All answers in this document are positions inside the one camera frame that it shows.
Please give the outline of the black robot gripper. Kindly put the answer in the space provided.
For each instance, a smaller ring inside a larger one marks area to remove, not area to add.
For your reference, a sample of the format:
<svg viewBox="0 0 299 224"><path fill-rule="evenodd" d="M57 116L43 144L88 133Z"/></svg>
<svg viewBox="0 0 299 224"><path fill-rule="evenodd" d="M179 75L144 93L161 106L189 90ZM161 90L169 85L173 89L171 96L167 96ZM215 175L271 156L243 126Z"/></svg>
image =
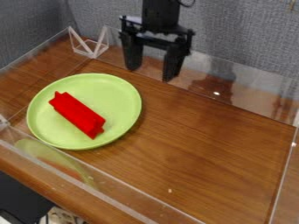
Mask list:
<svg viewBox="0 0 299 224"><path fill-rule="evenodd" d="M180 8L193 3L180 0L143 0L141 16L120 17L125 68L135 71L143 63L144 46L167 51L163 59L163 82L180 73L184 57L191 53L193 30L179 25Z"/></svg>

